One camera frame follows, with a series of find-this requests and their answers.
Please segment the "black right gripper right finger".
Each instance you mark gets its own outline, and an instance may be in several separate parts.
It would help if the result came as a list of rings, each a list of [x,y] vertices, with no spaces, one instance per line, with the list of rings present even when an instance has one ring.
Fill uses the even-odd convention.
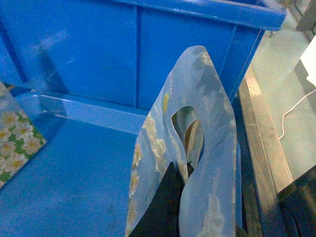
[[[277,195],[290,237],[316,235],[316,167],[294,180]]]

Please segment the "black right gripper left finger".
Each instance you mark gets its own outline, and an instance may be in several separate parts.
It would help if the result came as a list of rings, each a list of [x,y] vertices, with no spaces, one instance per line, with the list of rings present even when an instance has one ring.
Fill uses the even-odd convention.
[[[176,162],[135,161],[129,184],[129,235],[178,237],[180,200],[185,179],[194,171]]]

